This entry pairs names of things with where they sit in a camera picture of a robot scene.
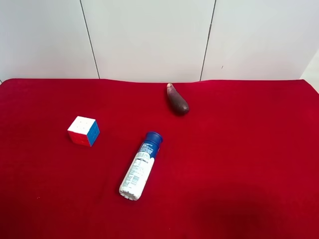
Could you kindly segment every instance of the white wall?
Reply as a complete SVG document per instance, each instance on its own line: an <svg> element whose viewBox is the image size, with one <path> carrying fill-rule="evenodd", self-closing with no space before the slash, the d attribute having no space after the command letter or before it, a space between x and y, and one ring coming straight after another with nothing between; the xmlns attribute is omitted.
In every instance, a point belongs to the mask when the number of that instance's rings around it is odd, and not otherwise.
<svg viewBox="0 0 319 239"><path fill-rule="evenodd" d="M0 0L0 79L97 78L79 0Z"/></svg>
<svg viewBox="0 0 319 239"><path fill-rule="evenodd" d="M319 92L319 50L305 69L301 79L307 80Z"/></svg>
<svg viewBox="0 0 319 239"><path fill-rule="evenodd" d="M318 0L217 0L202 79L299 79L318 23Z"/></svg>
<svg viewBox="0 0 319 239"><path fill-rule="evenodd" d="M214 0L82 0L101 78L198 81Z"/></svg>

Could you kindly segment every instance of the bottle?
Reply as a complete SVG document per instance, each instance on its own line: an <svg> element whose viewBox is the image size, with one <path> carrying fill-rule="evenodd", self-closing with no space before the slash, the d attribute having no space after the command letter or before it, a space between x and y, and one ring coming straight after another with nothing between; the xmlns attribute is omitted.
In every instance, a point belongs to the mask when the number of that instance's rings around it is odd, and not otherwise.
<svg viewBox="0 0 319 239"><path fill-rule="evenodd" d="M123 197L134 201L140 198L162 142L163 138L158 133L148 132L146 134L120 186L119 192Z"/></svg>

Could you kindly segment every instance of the eggplant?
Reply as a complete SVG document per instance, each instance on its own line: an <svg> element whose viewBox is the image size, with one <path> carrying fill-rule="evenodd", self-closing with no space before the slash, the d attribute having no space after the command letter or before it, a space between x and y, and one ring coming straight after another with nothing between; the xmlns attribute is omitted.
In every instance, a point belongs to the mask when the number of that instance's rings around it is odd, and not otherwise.
<svg viewBox="0 0 319 239"><path fill-rule="evenodd" d="M173 84L167 84L167 96L172 109L179 115L184 115L189 111L186 100L177 92Z"/></svg>

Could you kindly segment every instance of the red cloth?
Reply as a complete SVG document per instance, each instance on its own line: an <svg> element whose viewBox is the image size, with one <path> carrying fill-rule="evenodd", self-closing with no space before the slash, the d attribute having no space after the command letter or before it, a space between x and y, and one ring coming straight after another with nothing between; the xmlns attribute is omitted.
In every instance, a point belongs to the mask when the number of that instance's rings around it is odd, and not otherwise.
<svg viewBox="0 0 319 239"><path fill-rule="evenodd" d="M318 239L319 95L304 80L0 85L1 239ZM92 147L67 129L94 118ZM119 185L163 136L141 198Z"/></svg>

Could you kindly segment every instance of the rubik's cube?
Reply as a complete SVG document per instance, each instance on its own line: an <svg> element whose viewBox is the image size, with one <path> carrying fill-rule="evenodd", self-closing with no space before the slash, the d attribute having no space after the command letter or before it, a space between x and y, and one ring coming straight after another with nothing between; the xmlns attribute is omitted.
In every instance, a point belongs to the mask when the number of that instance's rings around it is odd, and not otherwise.
<svg viewBox="0 0 319 239"><path fill-rule="evenodd" d="M92 146L100 131L95 119L78 116L68 129L74 143Z"/></svg>

